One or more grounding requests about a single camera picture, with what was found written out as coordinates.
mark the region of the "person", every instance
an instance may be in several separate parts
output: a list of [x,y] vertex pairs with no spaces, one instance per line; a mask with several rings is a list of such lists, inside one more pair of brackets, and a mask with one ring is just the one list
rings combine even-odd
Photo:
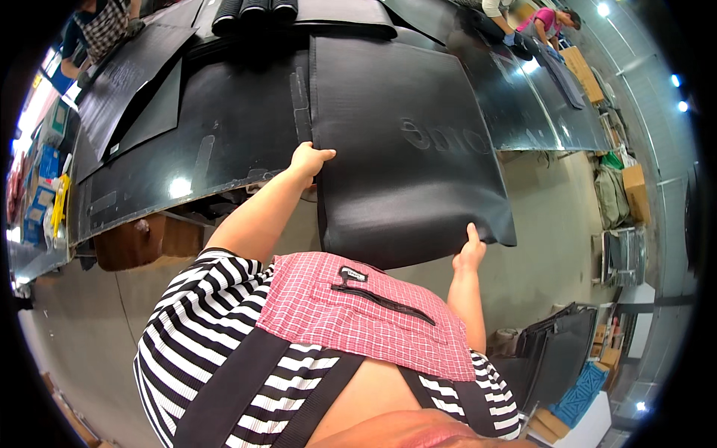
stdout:
[[572,9],[540,8],[525,19],[517,30],[529,38],[536,38],[543,42],[554,58],[564,61],[564,58],[558,53],[558,33],[562,27],[580,29],[580,25],[580,16]]
[[174,448],[534,447],[512,440],[515,399],[484,355],[486,245],[474,224],[447,304],[325,252],[262,267],[335,155],[301,143],[170,282],[133,362],[158,438]]
[[[86,73],[124,37],[134,37],[144,28],[139,18],[142,0],[84,0],[72,15],[62,39],[60,70],[77,80],[80,87],[89,84]],[[79,43],[87,49],[87,59],[77,67],[72,61]]]
[[456,3],[481,11],[505,33],[503,43],[512,47],[515,44],[515,30],[508,25],[508,7],[515,0],[454,0]]

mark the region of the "black zipper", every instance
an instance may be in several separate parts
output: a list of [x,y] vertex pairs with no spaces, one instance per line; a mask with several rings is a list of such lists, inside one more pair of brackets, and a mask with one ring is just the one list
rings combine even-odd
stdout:
[[334,291],[345,292],[346,294],[358,295],[359,297],[363,297],[364,299],[370,300],[377,305],[380,305],[384,308],[388,308],[389,310],[397,311],[399,313],[419,318],[420,320],[424,320],[425,322],[428,322],[434,327],[436,326],[436,322],[433,321],[433,319],[431,319],[430,317],[428,317],[428,315],[423,311],[404,305],[402,303],[394,302],[391,299],[386,299],[385,297],[381,297],[380,295],[374,294],[371,291],[366,291],[362,290],[361,288],[350,287],[346,285],[331,285],[331,289]]

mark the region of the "blue plastic pallet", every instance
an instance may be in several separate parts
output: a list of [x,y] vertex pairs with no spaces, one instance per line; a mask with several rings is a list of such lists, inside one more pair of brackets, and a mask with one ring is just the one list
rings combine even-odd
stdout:
[[575,385],[556,404],[548,405],[548,410],[574,428],[600,392],[607,374],[608,371],[597,368],[595,363],[585,363]]

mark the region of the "glove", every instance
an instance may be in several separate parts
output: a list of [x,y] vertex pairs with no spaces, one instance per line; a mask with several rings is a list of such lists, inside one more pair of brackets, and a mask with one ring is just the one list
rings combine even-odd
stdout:
[[550,45],[548,45],[547,48],[548,48],[548,53],[550,53],[550,55],[551,55],[552,57],[554,57],[555,59],[557,59],[557,60],[560,61],[560,62],[565,63],[565,58],[562,56],[562,54],[558,53],[558,52],[557,52],[553,47],[551,47]]
[[503,43],[508,45],[509,47],[512,47],[516,44],[516,33],[512,32],[510,34],[506,34],[503,38]]
[[142,19],[137,18],[130,20],[130,23],[127,24],[127,37],[136,36],[144,27],[145,23]]
[[87,72],[80,72],[80,74],[77,76],[77,86],[80,89],[86,89],[89,86],[92,85],[92,77],[87,74]]

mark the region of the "label tag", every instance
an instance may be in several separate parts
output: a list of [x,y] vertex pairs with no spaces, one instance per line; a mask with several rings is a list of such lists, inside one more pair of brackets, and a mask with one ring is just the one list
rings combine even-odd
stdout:
[[361,274],[359,271],[351,269],[348,266],[342,266],[338,270],[338,274],[341,276],[344,283],[346,283],[346,280],[355,280],[357,282],[365,282],[369,279],[368,274]]

